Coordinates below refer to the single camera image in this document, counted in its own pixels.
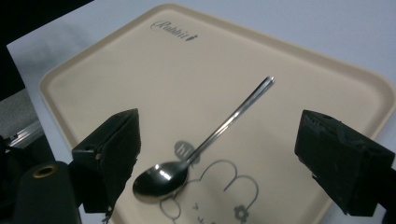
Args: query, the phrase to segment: printed logo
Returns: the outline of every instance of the printed logo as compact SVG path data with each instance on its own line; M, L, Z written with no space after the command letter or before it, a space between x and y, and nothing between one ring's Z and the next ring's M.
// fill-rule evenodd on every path
M156 21L151 24L150 28L153 31L165 31L185 41L191 41L198 37L198 35L192 35L187 30L177 27L170 21Z
M186 142L186 141L178 141L175 143L175 155L177 158L181 161L186 160L192 152L195 150L195 148L192 146L192 144ZM198 156L192 163L191 167L194 164L198 164L200 161L200 157Z

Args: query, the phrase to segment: cartoon character outline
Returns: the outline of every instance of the cartoon character outline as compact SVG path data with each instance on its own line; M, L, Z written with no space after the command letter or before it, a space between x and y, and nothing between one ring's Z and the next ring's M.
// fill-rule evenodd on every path
M216 167L220 164L229 166L231 168L231 172L233 172L233 177L226 184L225 188L222 189L222 192L226 192L235 183L241 182L241 181L247 181L247 182L251 183L253 186L253 191L254 191L253 197L250 199L247 199L246 202L238 203L237 205L235 205L233 207L233 218L236 219L236 221L239 222L240 224L244 224L248 221L248 216L249 216L248 209L250 208L251 205L253 205L255 203L255 201L257 200L257 198L259 196L259 185L257 184L257 182L254 180L253 177L251 177L249 175L239 175L237 167L232 161L218 160L218 161L212 162L209 166L207 166L205 168L205 170L203 171L203 173L201 174L201 176L199 178L188 181L186 183L186 186L191 185L191 184L201 183L203 181L203 179L205 178L206 173L210 172L211 169L213 169L214 167ZM166 205L169 203L171 203L176 208L175 210L177 210L176 212L173 212L173 214L170 214L166 209ZM192 203L192 204L193 204L193 206L191 208L193 210L199 210L200 204L198 204L198 203ZM177 200L177 195L171 199L160 202L160 209L162 210L163 214L166 217L168 217L170 220L173 221L174 224L177 224L177 220L181 217L182 212L183 212L181 202L179 202ZM213 220L211 220L210 222L207 222L207 219L205 219L205 217L203 217L203 216L198 216L196 220L198 221L198 223L201 223L201 224L216 224L216 222L214 222Z

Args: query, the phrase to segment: beige tray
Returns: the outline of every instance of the beige tray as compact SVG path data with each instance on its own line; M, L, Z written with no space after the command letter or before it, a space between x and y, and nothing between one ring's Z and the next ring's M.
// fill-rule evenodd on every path
M275 85L201 155L196 181L161 204L134 198L137 175L197 147L267 76ZM139 109L142 152L113 223L317 223L330 200L293 153L303 109L373 137L395 108L375 74L175 5L53 69L40 90L71 148Z

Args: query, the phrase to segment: table surface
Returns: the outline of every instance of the table surface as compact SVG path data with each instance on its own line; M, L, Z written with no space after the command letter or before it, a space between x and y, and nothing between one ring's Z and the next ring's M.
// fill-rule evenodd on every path
M173 1L263 34L311 49L378 73L396 85L396 2L334 0L318 2L219 0ZM96 0L7 45L58 161L71 153L41 98L38 84L55 66L165 1ZM396 151L396 114L375 139ZM333 205L321 224L381 223L374 217L344 216ZM83 223L100 223L102 215L82 214Z

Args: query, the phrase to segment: spoon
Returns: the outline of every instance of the spoon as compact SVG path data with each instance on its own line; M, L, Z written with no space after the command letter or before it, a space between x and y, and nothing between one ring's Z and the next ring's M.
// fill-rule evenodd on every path
M143 203L159 203L175 196L186 184L189 165L209 147L236 119L241 116L274 83L273 77L267 77L257 89L221 124L206 140L198 146L184 161L169 161L156 164L147 169L134 181L133 192L137 200Z

